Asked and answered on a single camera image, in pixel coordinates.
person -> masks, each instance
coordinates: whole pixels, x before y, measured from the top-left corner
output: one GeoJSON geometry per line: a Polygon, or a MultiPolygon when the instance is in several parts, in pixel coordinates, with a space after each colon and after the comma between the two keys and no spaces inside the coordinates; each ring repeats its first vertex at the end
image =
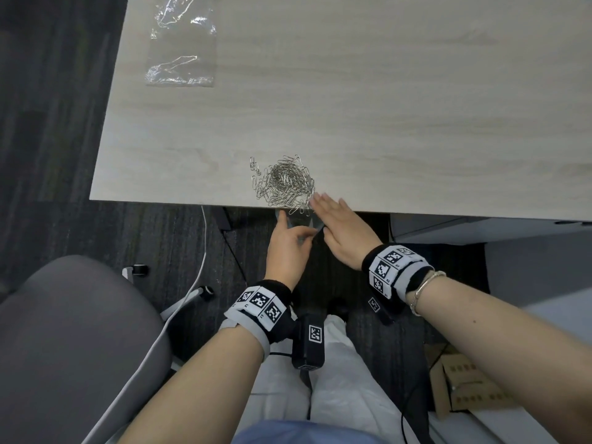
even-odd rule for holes
{"type": "MultiPolygon", "coordinates": [[[[412,305],[556,440],[590,442],[588,345],[437,274],[404,246],[381,243],[344,200],[315,194],[310,204],[326,226],[329,249],[341,262],[364,270],[383,302],[401,299],[412,305]]],[[[270,351],[291,350],[291,340],[285,339],[293,319],[290,293],[314,234],[307,227],[288,228],[280,214],[264,280],[231,306],[218,333],[140,411],[121,444],[403,442],[401,413],[372,379],[338,311],[325,322],[326,359],[310,373],[312,393],[289,358],[268,357],[270,351]]],[[[417,442],[406,421],[404,426],[407,441],[417,442]]]]}

bangle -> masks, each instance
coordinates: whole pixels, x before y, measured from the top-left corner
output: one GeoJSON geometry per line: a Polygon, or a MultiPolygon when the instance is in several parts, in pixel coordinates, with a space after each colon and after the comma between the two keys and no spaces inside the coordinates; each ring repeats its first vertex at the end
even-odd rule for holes
{"type": "Polygon", "coordinates": [[[419,313],[417,313],[417,311],[415,311],[415,308],[417,307],[417,302],[419,301],[419,296],[420,296],[421,292],[423,291],[423,289],[426,287],[426,285],[428,283],[432,282],[432,280],[435,279],[436,277],[445,276],[445,275],[446,275],[446,273],[444,271],[436,271],[434,274],[432,274],[426,280],[424,280],[423,283],[419,286],[419,288],[415,291],[415,294],[413,295],[411,303],[409,304],[409,307],[411,308],[411,312],[415,316],[421,316],[419,313]]]}

blue shirt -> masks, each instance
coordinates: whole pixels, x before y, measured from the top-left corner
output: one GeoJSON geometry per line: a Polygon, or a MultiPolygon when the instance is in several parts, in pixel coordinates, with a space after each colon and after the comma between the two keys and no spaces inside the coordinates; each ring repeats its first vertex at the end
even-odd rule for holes
{"type": "Polygon", "coordinates": [[[261,421],[237,434],[232,444],[385,444],[359,430],[310,421],[261,421]]]}

person's left arm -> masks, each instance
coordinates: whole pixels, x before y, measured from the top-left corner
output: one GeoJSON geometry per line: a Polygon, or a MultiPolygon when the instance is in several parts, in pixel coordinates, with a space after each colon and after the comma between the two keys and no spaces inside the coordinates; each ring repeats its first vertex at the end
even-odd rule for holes
{"type": "MultiPolygon", "coordinates": [[[[315,233],[308,227],[288,229],[285,212],[280,212],[261,283],[291,293],[302,276],[315,233]],[[300,237],[306,237],[302,243],[300,237]]],[[[239,325],[218,331],[146,404],[120,444],[232,441],[269,343],[285,338],[274,329],[266,330],[256,317],[234,308],[237,304],[226,316],[232,316],[239,325]],[[243,314],[246,322],[240,319],[243,314]]],[[[291,320],[289,305],[284,314],[286,321],[291,320]]]]}

hand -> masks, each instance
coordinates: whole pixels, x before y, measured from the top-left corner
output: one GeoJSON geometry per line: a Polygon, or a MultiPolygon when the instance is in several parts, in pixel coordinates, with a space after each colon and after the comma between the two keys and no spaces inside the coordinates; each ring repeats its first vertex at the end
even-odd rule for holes
{"type": "Polygon", "coordinates": [[[293,291],[306,267],[316,233],[313,227],[288,229],[286,212],[280,210],[267,248],[265,279],[281,282],[293,291]],[[305,237],[303,242],[299,241],[300,237],[305,237]]]}
{"type": "Polygon", "coordinates": [[[327,227],[325,243],[337,260],[360,270],[368,253],[382,244],[372,228],[352,211],[344,200],[333,201],[327,193],[314,194],[310,205],[327,227]]]}

